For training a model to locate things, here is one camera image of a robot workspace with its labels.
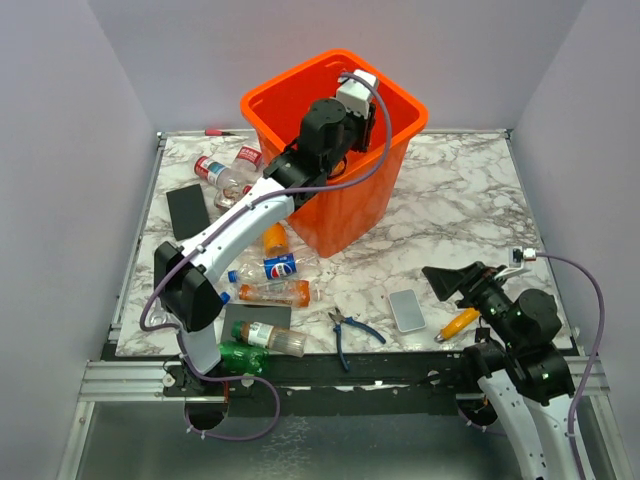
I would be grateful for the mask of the brown tea bottle white label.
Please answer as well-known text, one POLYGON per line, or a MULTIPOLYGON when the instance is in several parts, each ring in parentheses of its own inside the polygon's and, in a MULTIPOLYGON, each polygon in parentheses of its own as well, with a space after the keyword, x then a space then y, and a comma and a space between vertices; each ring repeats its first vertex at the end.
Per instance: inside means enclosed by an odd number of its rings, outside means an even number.
POLYGON ((298 358, 304 355, 307 340, 303 333, 261 322, 237 321, 232 326, 231 335, 250 346, 298 358))

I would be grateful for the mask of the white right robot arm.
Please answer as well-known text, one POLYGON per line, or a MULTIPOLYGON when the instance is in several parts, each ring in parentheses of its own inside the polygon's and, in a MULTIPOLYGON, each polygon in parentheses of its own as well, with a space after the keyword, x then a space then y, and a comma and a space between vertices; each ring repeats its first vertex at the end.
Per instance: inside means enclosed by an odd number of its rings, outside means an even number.
POLYGON ((534 261, 532 249, 517 249, 508 265, 474 262, 461 269, 425 266, 436 297, 460 294, 457 306, 473 308, 493 330, 486 341, 467 347, 459 367, 461 383, 481 391, 494 409, 525 479, 591 479, 577 420, 585 384, 572 378, 554 339, 561 329, 555 298, 527 289, 510 299, 507 279, 534 261))

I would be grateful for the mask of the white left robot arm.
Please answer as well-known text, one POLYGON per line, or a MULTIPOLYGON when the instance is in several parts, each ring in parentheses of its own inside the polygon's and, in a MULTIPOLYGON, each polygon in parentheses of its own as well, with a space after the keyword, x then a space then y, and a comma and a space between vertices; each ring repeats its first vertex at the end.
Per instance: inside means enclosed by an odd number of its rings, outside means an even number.
POLYGON ((296 141, 266 168, 249 193, 213 225, 181 248, 169 242, 154 254, 154 290, 177 319, 173 327, 189 368, 186 382, 206 395, 220 385, 221 360, 214 320, 223 308, 214 285, 236 257, 268 227, 299 210, 319 193, 355 186, 367 174, 335 185, 328 175, 348 151, 364 147, 376 114, 391 121, 385 102, 372 93, 355 105, 321 99, 303 117, 296 141))

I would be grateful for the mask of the small orange juice bottle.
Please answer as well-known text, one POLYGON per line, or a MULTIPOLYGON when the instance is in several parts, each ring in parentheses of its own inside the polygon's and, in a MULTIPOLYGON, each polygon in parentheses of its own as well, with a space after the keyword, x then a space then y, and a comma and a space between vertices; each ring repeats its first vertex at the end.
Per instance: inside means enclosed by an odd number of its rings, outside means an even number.
POLYGON ((289 253, 288 237, 284 226, 275 223, 262 236, 264 254, 266 258, 286 255, 289 253))

